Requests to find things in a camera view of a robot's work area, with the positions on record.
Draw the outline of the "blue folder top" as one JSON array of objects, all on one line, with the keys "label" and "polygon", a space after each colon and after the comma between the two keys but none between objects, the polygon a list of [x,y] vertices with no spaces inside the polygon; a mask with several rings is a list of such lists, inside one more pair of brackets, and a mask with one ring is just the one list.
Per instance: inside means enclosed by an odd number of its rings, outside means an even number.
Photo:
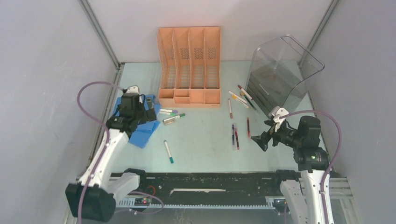
[{"label": "blue folder top", "polygon": [[156,101],[156,96],[153,94],[147,94],[146,95],[146,100],[150,99],[151,102],[151,107],[149,108],[148,103],[145,102],[145,109],[146,109],[146,114],[148,117],[148,121],[145,124],[139,124],[137,126],[136,131],[134,134],[136,136],[138,135],[137,132],[145,132],[145,133],[150,133],[152,134],[159,126],[160,122],[157,120],[157,118],[154,118],[155,116],[158,116],[159,111],[161,109],[160,104],[155,104]]}]

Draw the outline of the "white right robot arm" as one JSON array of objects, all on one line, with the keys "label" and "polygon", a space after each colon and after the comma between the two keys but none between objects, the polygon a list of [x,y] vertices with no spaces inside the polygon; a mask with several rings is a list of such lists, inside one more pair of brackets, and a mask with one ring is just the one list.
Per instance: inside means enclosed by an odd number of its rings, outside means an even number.
[{"label": "white right robot arm", "polygon": [[270,127],[267,132],[251,139],[263,151],[268,149],[269,141],[273,146],[282,143],[293,149],[298,172],[277,170],[272,181],[272,190],[283,195],[292,219],[296,224],[332,224],[334,222],[329,194],[330,175],[326,171],[329,158],[319,147],[320,120],[312,116],[302,116],[297,129],[289,127],[284,121],[279,129],[271,120],[265,121]]}]

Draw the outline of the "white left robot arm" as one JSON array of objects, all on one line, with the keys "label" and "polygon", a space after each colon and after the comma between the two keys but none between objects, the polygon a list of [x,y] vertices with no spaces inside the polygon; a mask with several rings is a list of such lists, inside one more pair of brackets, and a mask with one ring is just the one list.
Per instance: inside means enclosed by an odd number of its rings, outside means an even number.
[{"label": "white left robot arm", "polygon": [[77,183],[70,183],[65,194],[70,210],[81,223],[83,219],[108,222],[115,213],[116,203],[130,192],[143,194],[148,182],[143,179],[145,171],[128,168],[121,177],[109,183],[112,168],[121,150],[138,125],[152,118],[154,110],[146,111],[145,96],[137,93],[124,93],[116,113],[106,122],[103,142],[93,161]]}]

